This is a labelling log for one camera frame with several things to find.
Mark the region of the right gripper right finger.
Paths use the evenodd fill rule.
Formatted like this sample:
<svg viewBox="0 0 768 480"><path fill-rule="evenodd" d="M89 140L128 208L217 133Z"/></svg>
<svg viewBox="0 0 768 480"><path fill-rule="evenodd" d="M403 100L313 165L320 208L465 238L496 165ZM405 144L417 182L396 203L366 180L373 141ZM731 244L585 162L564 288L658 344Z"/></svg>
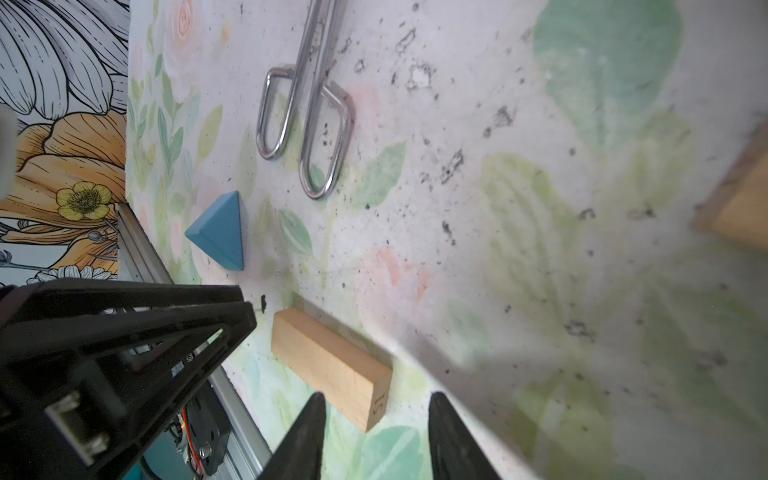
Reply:
<svg viewBox="0 0 768 480"><path fill-rule="evenodd" d="M443 392L430 397L428 438L434 479L500 479Z"/></svg>

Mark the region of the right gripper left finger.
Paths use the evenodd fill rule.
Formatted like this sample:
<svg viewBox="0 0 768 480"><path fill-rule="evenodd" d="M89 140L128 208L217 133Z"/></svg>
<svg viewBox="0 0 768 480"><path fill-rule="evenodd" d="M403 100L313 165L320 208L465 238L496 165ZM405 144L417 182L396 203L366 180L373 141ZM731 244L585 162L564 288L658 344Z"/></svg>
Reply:
<svg viewBox="0 0 768 480"><path fill-rule="evenodd" d="M325 396L322 392L315 392L258 479L320 479L326 419Z"/></svg>

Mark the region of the long natural wood block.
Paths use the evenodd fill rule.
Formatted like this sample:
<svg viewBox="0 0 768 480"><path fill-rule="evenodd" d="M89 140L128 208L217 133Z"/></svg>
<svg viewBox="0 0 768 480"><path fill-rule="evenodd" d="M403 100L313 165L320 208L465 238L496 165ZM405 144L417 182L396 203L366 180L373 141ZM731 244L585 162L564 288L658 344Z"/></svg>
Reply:
<svg viewBox="0 0 768 480"><path fill-rule="evenodd" d="M384 417L392 368L303 311L274 314L271 351L361 431Z"/></svg>

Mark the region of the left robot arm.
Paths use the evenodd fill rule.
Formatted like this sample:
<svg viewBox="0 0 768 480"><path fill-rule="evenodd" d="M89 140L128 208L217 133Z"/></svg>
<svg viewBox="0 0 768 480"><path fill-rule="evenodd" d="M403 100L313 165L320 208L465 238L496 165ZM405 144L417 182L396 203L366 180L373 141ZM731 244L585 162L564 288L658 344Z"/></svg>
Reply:
<svg viewBox="0 0 768 480"><path fill-rule="evenodd" d="M3 287L2 477L125 477L256 325L234 285Z"/></svg>

